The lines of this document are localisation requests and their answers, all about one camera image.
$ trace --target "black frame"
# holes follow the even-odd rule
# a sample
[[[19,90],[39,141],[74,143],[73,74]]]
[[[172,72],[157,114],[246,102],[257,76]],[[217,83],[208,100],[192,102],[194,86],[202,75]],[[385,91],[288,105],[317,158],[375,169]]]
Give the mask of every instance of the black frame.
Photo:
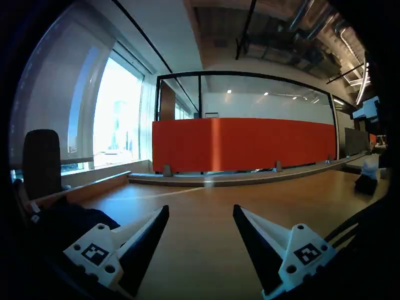
[[[296,80],[284,78],[284,77],[279,77],[279,76],[273,76],[273,75],[267,75],[267,74],[261,74],[261,73],[252,73],[252,72],[242,72],[242,71],[220,71],[220,70],[210,70],[210,71],[192,71],[192,72],[179,72],[179,73],[172,73],[172,74],[165,74],[165,75],[159,75],[157,76],[157,83],[156,83],[156,91],[155,91],[155,111],[154,111],[154,120],[159,121],[159,112],[158,112],[158,107],[159,107],[159,101],[161,101],[160,98],[160,86],[163,80],[167,79],[176,79],[179,77],[198,77],[198,112],[199,112],[199,118],[202,118],[201,112],[203,111],[202,109],[202,76],[243,76],[243,77],[253,77],[253,78],[262,78],[262,79],[269,79],[269,80],[275,80],[275,81],[281,81],[293,85],[297,85],[300,87],[312,89],[314,91],[320,92],[322,94],[327,95],[328,100],[329,100],[329,105],[330,109],[332,110],[332,117],[333,117],[333,126],[335,128],[334,133],[335,133],[335,153],[336,153],[336,159],[339,159],[339,150],[338,150],[338,127],[337,127],[337,119],[336,119],[336,114],[335,114],[335,104],[333,101],[333,95],[330,93],[319,89],[317,87],[314,87],[312,85],[302,83]]]

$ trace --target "wall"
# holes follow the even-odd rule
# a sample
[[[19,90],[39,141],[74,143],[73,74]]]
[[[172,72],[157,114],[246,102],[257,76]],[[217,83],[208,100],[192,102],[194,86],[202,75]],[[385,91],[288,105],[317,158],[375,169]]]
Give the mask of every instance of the wall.
[[[74,188],[126,171],[132,171],[133,173],[151,173],[149,167],[149,160],[135,161],[127,164],[63,175],[61,176],[61,184],[63,186],[70,185]]]
[[[336,110],[337,116],[337,126],[338,126],[338,134],[339,134],[339,157],[344,158],[345,155],[345,146],[346,146],[346,135],[345,128],[354,129],[354,120],[350,118],[347,113],[341,112],[340,110]]]
[[[320,103],[293,100],[291,97],[262,94],[204,93],[203,118],[206,113],[218,113],[220,118],[266,118],[334,124],[328,98]]]

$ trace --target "recessed light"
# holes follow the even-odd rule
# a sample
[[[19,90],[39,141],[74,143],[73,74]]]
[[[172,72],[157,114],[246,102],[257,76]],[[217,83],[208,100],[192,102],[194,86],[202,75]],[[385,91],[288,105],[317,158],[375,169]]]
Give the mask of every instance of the recessed light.
[[[335,101],[336,103],[339,103],[340,105],[344,105],[344,103],[340,102],[338,99],[333,99],[333,101]]]

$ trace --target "white object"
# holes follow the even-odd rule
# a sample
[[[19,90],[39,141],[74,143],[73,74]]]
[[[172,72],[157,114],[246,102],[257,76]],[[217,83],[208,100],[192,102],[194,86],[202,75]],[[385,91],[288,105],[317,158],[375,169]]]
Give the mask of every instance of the white object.
[[[153,211],[126,226],[110,230],[107,225],[97,224],[80,239],[64,250],[64,254],[88,275],[96,275],[98,282],[112,291],[133,297],[119,285],[124,275],[120,258],[131,245],[155,221],[162,208]]]
[[[305,224],[297,224],[289,230],[242,207],[241,209],[253,227],[283,260],[278,271],[283,283],[268,295],[263,290],[264,300],[273,299],[301,285],[305,277],[313,276],[317,267],[325,266],[336,255],[336,250]]]

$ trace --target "exposed ceiling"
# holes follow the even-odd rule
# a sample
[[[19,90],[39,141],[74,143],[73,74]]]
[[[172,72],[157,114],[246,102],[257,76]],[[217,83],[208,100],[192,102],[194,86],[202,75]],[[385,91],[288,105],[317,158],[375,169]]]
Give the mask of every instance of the exposed ceiling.
[[[203,41],[212,40],[217,48],[240,41],[251,0],[191,3]],[[305,14],[289,27],[304,3]],[[257,0],[242,56],[292,65],[328,81],[364,62],[364,52],[353,29],[326,0]],[[342,79],[349,93],[357,95],[361,85],[351,84],[359,83],[363,72],[360,67]]]

